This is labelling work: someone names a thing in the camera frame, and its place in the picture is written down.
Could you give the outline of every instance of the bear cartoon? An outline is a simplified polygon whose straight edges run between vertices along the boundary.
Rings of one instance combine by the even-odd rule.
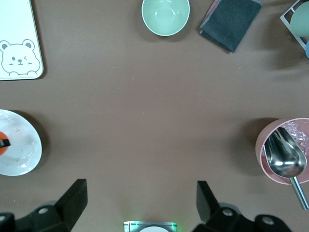
[[[34,52],[34,43],[24,40],[22,44],[9,44],[7,41],[0,42],[2,54],[2,68],[9,76],[36,75],[40,68],[40,62]]]

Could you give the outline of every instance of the cutting board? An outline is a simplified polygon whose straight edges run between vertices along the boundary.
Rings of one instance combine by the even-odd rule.
[[[0,0],[0,81],[36,79],[42,73],[31,1]]]

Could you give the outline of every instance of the pink bowl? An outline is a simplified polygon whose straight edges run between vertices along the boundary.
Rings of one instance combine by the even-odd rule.
[[[288,122],[295,122],[297,124],[297,130],[302,131],[309,137],[309,118],[282,118],[278,119],[270,124],[268,124],[259,134],[255,144],[255,154],[259,164],[261,165],[264,173],[273,181],[276,181],[280,184],[290,185],[290,179],[278,176],[275,174],[269,167],[267,158],[265,156],[264,144],[267,138],[274,132],[278,127],[285,125]],[[300,183],[305,183],[309,181],[309,164],[306,169],[297,177]]]

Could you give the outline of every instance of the white plate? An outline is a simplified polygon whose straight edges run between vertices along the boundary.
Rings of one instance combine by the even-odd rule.
[[[11,144],[0,155],[0,174],[23,175],[34,169],[42,155],[41,140],[34,127],[22,116],[0,110],[0,131]]]
[[[168,231],[162,227],[150,226],[142,229],[140,232],[168,232]]]

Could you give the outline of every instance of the brown table surface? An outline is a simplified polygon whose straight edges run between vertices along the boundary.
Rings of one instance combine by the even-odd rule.
[[[280,20],[294,1],[263,0],[230,54],[199,35],[211,2],[192,0],[185,28],[163,38],[141,0],[34,0],[44,75],[0,82],[0,99],[35,126],[43,154],[32,172],[0,176],[0,210],[23,217],[86,178],[74,232],[121,232],[128,220],[190,232],[206,180],[248,219],[307,231],[292,187],[266,177],[254,152],[269,122],[309,116],[308,59]]]

